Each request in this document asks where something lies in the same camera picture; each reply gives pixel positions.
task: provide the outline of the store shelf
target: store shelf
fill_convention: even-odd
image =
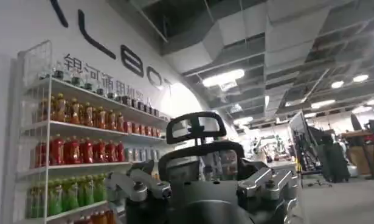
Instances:
[[[132,162],[118,162],[118,163],[92,163],[92,164],[73,164],[73,165],[60,165],[60,166],[49,166],[49,175],[53,175],[53,173],[59,173],[62,170],[68,170],[70,173],[75,173],[75,171],[83,170],[83,169],[104,169],[104,168],[113,168],[115,166],[131,166],[134,163],[139,163],[138,161]],[[30,169],[23,172],[18,172],[17,179],[23,179],[26,177],[39,175],[46,171],[45,167],[40,167],[36,169]]]
[[[43,79],[30,85],[25,90],[25,94],[33,94],[39,89],[47,89],[50,79]],[[63,93],[66,97],[77,98],[80,102],[89,102],[91,105],[102,106],[107,110],[114,110],[116,112],[122,112],[126,121],[134,121],[146,126],[153,126],[165,130],[168,125],[168,121],[161,117],[153,116],[146,112],[137,110],[135,108],[126,106],[122,103],[116,102],[114,100],[102,97],[96,93],[85,90],[83,88],[71,85],[69,83],[63,82],[61,80],[51,78],[52,80],[52,93]],[[182,124],[178,124],[175,130],[184,128]]]

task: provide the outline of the green bottle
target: green bottle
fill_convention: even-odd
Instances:
[[[47,185],[47,215],[57,215],[62,212],[61,181],[49,181]]]

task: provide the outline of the bottle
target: bottle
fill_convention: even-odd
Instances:
[[[76,136],[72,140],[68,138],[64,145],[64,161],[65,164],[80,164],[80,144]]]
[[[122,113],[119,112],[118,117],[117,117],[117,122],[116,122],[116,129],[120,132],[124,132],[125,129],[123,128],[123,123],[125,122],[125,119],[122,116]]]
[[[66,106],[65,106],[65,122],[71,123],[71,118],[72,118],[72,104],[70,101],[66,101]]]
[[[116,115],[113,110],[107,114],[107,126],[109,130],[116,130]]]
[[[64,94],[57,94],[57,104],[56,104],[56,120],[60,122],[65,122],[65,111],[66,111],[66,100],[64,99]]]
[[[89,126],[89,127],[94,126],[92,113],[93,113],[93,108],[91,104],[89,104],[88,102],[85,103],[85,109],[84,109],[84,125],[85,126]]]
[[[35,147],[35,168],[46,165],[46,143],[41,141]]]
[[[78,186],[75,177],[62,181],[63,185],[63,211],[78,208]]]
[[[78,104],[78,119],[81,125],[85,125],[85,109],[81,103]]]
[[[125,148],[123,146],[123,143],[120,141],[119,144],[116,147],[116,155],[118,162],[124,162],[125,160]]]
[[[103,107],[99,107],[97,110],[97,127],[106,129],[106,111]]]
[[[116,153],[115,153],[115,145],[112,140],[106,145],[106,161],[109,163],[113,163],[117,161]]]
[[[133,127],[130,121],[123,122],[123,130],[129,134],[133,132]]]
[[[94,163],[92,142],[88,137],[80,144],[80,155],[83,163]]]
[[[64,164],[64,141],[57,134],[55,138],[50,139],[50,165],[57,166]]]
[[[93,127],[97,127],[97,110],[95,107],[92,107],[92,123]]]
[[[72,114],[71,114],[71,123],[72,124],[80,124],[79,112],[80,112],[80,104],[77,102],[76,98],[72,98]]]
[[[49,181],[47,185],[47,215],[57,215],[62,212],[62,187],[61,181]]]
[[[93,147],[94,151],[94,161],[95,163],[104,163],[106,161],[106,149],[105,144],[102,139],[96,143]]]

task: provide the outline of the beverage bottle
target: beverage bottle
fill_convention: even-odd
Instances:
[[[97,110],[97,127],[106,129],[106,111],[103,107],[99,107]]]
[[[50,139],[50,165],[57,166],[64,164],[64,141],[57,134],[55,138]]]
[[[113,141],[110,141],[106,145],[106,160],[109,163],[116,162],[116,153],[115,153],[115,145]]]
[[[113,110],[107,114],[107,125],[109,130],[116,130],[116,115]]]
[[[64,94],[57,94],[57,103],[56,103],[56,120],[65,122],[65,111],[66,111],[66,100],[64,99]]]
[[[80,104],[77,102],[76,98],[72,99],[72,114],[71,114],[71,123],[72,124],[80,124],[79,112],[80,112]]]
[[[88,137],[80,144],[80,155],[83,163],[94,163],[92,142]]]
[[[116,129],[118,131],[121,131],[121,132],[125,131],[125,129],[123,128],[123,123],[124,122],[125,122],[125,119],[123,118],[122,113],[119,113],[118,117],[117,117],[117,122],[116,122],[117,123]]]

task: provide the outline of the wall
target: wall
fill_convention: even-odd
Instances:
[[[0,195],[12,194],[7,186],[6,191],[2,191],[2,174],[7,171],[5,165],[15,164],[4,164],[8,160],[8,156],[4,154],[9,149],[6,146],[9,137],[6,129],[10,125],[7,108],[12,104],[12,98],[9,97],[10,73],[13,69],[11,60],[16,58],[19,51],[44,40],[51,40],[53,44],[53,61],[63,61],[67,54],[79,58],[83,64],[87,63],[136,88],[144,94],[145,99],[150,98],[152,106],[171,116],[207,108],[184,85],[181,76],[105,0],[60,0],[59,3],[69,23],[68,28],[60,24],[50,1],[0,0]],[[115,53],[116,60],[100,52],[83,38],[77,24],[78,9],[85,13],[88,34]],[[142,59],[145,68],[152,66],[162,78],[174,85],[157,89],[149,83],[146,76],[139,77],[124,67],[119,54],[121,44],[133,50]],[[5,212],[9,214],[12,211],[6,209]]]

